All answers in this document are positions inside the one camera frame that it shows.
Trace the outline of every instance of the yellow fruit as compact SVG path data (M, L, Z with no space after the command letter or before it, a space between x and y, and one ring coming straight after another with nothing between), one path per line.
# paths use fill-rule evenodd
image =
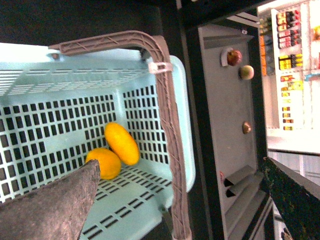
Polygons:
M85 162L98 160L100 165L101 179L114 179L121 171L121 161L119 157L106 148L95 148L86 156Z
M115 122L105 126L104 136L115 154L127 165L135 165L139 161L138 145L127 130Z

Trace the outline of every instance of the gray metal panel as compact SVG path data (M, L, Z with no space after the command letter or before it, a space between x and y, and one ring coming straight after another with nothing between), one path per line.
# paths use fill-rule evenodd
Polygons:
M236 227L229 235L228 240L241 240L243 238L265 196L266 193L263 191L259 190L256 193L254 198L250 201L245 209L241 220L237 223Z
M235 198L239 196L242 191L252 182L253 176L248 175L236 185L231 186L227 191L235 195Z
M230 45L249 63L247 43ZM240 66L222 67L222 47L204 51L205 85L217 168L229 176L245 165L256 169L254 132L243 134L242 124L253 124L251 82L240 80Z
M230 176L227 176L226 179L230 181L233 185L239 183L241 180L243 180L245 177L249 176L250 174L253 174L255 170L250 167L249 165L244 166L240 170L234 172Z
M263 174L257 172L254 175L252 183L245 188L241 195L236 199L234 204L225 214L225 222L228 235L234 230L234 228L239 224L240 219L244 215L246 208L251 204L251 200L255 197L257 191L259 190L260 182L263 179Z

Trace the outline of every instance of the basket handle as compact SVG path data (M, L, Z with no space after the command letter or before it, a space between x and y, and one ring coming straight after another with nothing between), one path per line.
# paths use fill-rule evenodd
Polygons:
M150 53L154 63L170 63L168 46L162 36L152 37L144 32L134 30L62 42L49 46L49 49L60 50L64 55L73 56L137 46L146 49ZM167 139L170 170L172 172L172 238L174 240L191 240L192 233L188 214L185 161L172 69L158 71L155 73L155 77L160 122Z

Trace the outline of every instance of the plastic clip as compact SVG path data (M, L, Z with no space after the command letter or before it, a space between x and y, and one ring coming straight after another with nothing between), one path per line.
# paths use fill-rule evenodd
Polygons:
M173 71L173 66L170 62L150 62L148 66L149 73L151 74L161 74Z

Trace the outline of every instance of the shelf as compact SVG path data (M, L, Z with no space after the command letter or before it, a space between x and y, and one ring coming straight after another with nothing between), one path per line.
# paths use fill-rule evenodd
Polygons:
M267 129L269 150L320 154L319 138L320 130Z

